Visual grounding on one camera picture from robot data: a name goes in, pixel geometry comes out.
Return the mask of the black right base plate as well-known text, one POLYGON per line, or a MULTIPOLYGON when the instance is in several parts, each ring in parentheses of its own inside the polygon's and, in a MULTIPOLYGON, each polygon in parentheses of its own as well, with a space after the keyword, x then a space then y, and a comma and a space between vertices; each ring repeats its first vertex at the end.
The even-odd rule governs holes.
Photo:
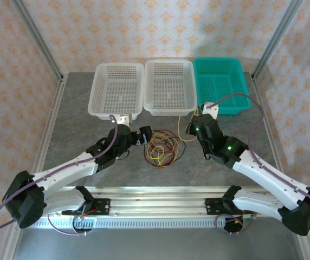
POLYGON ((244 215, 254 214, 253 211, 240 210, 231 201, 223 198, 207 198, 204 202, 207 215, 244 215))

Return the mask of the white perforated plastic basket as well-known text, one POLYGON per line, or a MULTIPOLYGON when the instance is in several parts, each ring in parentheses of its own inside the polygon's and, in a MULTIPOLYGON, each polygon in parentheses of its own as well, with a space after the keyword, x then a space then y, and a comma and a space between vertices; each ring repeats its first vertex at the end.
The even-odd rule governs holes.
POLYGON ((149 60, 145 63, 144 109, 153 116, 186 116, 197 107, 193 63, 149 60))
POLYGON ((97 65, 88 101, 88 113, 101 120, 129 114, 136 120, 143 110, 145 67, 141 63, 97 65))

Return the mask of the patterned backdrop cloth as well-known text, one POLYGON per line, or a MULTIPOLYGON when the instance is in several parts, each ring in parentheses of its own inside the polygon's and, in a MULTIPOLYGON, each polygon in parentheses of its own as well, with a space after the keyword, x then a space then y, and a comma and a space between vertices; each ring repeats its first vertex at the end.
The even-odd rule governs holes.
MULTIPOLYGON (((227 56, 253 71, 291 0, 23 0, 62 73, 104 62, 227 56)), ((310 184, 310 0, 257 78, 286 172, 310 184)), ((32 168, 57 78, 10 0, 0 0, 0 202, 32 168)), ((0 231, 0 249, 4 231, 0 231)))

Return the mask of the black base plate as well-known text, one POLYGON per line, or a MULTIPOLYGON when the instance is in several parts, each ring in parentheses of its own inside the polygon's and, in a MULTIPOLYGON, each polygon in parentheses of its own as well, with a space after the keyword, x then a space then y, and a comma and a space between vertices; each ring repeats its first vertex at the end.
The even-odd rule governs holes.
POLYGON ((61 214, 64 216, 108 216, 110 210, 111 200, 108 198, 94 198, 85 202, 77 210, 66 210, 62 211, 61 214))
POLYGON ((240 210, 231 201, 223 198, 207 198, 204 202, 207 215, 244 215, 254 214, 253 211, 240 210))

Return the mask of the aluminium mounting rail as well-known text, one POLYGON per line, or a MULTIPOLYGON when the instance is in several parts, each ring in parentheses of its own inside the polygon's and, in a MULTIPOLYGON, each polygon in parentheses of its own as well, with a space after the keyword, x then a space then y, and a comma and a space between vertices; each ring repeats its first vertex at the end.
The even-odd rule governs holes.
MULTIPOLYGON (((68 192, 74 187, 64 187, 68 192)), ((207 215, 204 202, 207 198, 223 198, 227 187, 84 187, 93 198, 111 200, 110 217, 123 218, 174 218, 207 215)), ((295 199, 273 195, 262 188, 242 188, 233 195, 233 204, 240 210, 248 210, 280 218, 278 210, 285 205, 296 205, 295 199)))

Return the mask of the aluminium table edge rail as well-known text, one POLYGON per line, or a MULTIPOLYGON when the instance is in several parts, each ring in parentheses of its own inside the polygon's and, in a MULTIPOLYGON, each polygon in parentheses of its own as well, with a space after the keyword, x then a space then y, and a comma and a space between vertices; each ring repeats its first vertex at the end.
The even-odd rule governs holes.
MULTIPOLYGON (((268 136, 268 140, 269 140, 269 143, 270 143, 270 146, 272 149, 272 154, 273 154, 275 165, 276 165, 275 167, 278 170, 283 171, 283 167, 282 167, 281 162, 280 162, 280 157, 278 155, 278 152, 276 150, 275 143, 274 143, 274 140, 272 137, 272 131, 270 129, 270 124, 269 124, 269 121, 268 121, 267 116, 266 116, 266 110, 263 106, 260 93, 257 89, 256 81, 254 80, 254 78, 251 74, 249 74, 249 76, 250 76, 251 83, 253 85, 253 89, 254 89, 256 99, 263 109, 263 113, 264 113, 263 123, 264 123, 265 129, 267 132, 267 136, 268 136)), ((300 252, 302 254, 303 260, 310 260, 310 248, 307 245, 306 237, 302 237, 302 236, 297 235, 296 238, 297 238, 298 243, 299 243, 299 248, 300 248, 300 252)))
MULTIPOLYGON (((55 120, 59 111, 60 102, 63 96, 64 88, 67 82, 68 74, 64 74, 59 80, 57 89, 51 103, 49 115, 46 121, 46 126, 38 147, 35 163, 31 172, 42 171, 46 159, 51 135, 54 129, 55 120)), ((3 249, 0 251, 0 260, 13 260, 16 245, 20 236, 21 230, 16 224, 11 224, 8 228, 7 235, 3 242, 3 249)))

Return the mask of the aluminium frame post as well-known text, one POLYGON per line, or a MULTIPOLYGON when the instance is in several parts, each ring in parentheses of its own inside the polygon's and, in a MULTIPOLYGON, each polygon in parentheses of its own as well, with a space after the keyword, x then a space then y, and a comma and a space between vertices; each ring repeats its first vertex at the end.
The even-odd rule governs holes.
POLYGON ((29 11, 27 10, 23 0, 10 0, 16 11, 18 12, 20 18, 22 19, 25 27, 27 28, 30 36, 33 38, 37 44, 40 52, 42 53, 44 59, 46 60, 51 72, 59 80, 63 80, 63 74, 60 71, 54 57, 52 56, 47 44, 45 43, 38 27, 36 26, 34 20, 32 19, 29 11))
POLYGON ((289 27, 291 21, 299 10, 303 0, 291 0, 289 6, 287 7, 281 21, 275 29, 273 36, 271 37, 269 43, 267 44, 255 70, 251 73, 251 78, 255 82, 266 68, 268 61, 270 60, 275 49, 282 40, 287 28, 289 27))

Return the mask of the teal perforated plastic basket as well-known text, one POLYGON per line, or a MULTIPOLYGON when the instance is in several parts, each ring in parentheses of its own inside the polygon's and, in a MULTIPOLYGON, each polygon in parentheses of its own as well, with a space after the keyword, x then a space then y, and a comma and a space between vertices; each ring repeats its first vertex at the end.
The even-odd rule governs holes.
POLYGON ((231 94, 249 94, 242 65, 236 58, 197 58, 193 61, 193 68, 199 107, 231 94))

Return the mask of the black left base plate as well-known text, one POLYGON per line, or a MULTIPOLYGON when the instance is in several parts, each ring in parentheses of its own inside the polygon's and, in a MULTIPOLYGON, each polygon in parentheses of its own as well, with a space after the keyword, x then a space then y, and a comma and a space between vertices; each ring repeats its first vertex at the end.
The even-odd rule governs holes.
POLYGON ((110 210, 111 200, 108 198, 94 198, 85 202, 77 210, 66 210, 62 211, 61 214, 64 216, 108 216, 110 210))

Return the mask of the grey metal shelf panel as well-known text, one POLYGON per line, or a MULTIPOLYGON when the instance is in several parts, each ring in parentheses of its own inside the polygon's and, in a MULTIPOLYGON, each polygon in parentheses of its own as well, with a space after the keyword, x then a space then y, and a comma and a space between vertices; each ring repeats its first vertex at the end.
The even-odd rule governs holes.
POLYGON ((14 260, 303 260, 294 234, 256 220, 245 232, 216 229, 99 229, 69 237, 53 230, 21 233, 14 260))

